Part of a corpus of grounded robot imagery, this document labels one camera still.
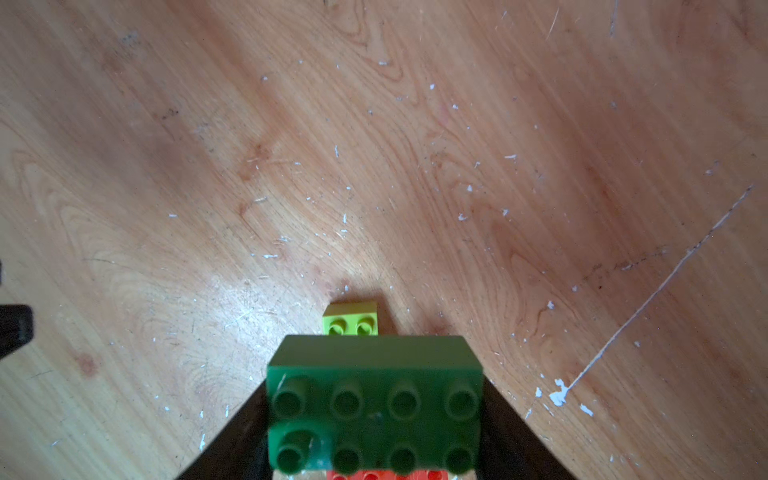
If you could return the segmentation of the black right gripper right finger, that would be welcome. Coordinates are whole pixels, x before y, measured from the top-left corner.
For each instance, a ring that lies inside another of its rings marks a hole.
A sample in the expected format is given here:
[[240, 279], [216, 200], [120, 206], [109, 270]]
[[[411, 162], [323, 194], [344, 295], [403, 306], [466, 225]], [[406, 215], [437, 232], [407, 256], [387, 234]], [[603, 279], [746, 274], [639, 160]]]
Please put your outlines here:
[[480, 428], [479, 479], [575, 479], [488, 377], [484, 378]]

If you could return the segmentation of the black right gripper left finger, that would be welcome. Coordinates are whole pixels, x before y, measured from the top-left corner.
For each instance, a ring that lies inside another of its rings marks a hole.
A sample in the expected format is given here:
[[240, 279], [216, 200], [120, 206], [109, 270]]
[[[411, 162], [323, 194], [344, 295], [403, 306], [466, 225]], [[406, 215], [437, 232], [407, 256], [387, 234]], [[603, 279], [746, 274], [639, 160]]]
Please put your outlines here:
[[263, 381], [178, 479], [272, 479], [269, 412]]

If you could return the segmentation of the dark green lego brick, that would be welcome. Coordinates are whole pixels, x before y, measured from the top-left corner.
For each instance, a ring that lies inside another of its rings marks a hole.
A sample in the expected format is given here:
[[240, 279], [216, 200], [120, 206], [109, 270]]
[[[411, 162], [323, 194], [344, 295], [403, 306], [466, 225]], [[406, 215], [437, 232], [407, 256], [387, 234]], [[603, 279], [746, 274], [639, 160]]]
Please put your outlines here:
[[479, 452], [483, 385], [460, 336], [287, 336], [267, 367], [270, 464], [462, 475]]

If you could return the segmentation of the red lego brick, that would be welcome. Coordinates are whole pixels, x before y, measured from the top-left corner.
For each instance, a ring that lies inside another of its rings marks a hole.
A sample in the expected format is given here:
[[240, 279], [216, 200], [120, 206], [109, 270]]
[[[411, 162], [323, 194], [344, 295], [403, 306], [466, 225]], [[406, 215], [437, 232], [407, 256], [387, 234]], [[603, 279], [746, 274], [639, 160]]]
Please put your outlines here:
[[408, 475], [399, 475], [389, 470], [361, 470], [352, 475], [335, 471], [327, 472], [328, 480], [448, 480], [449, 474], [443, 470], [416, 470]]

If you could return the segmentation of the lime green lego brick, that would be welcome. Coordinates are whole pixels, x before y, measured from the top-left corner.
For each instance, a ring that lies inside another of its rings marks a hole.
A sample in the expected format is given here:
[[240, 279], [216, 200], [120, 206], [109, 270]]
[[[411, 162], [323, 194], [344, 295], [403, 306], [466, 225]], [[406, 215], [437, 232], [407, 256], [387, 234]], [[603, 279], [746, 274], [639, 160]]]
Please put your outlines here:
[[377, 336], [377, 303], [366, 301], [330, 304], [322, 315], [322, 333], [329, 336]]

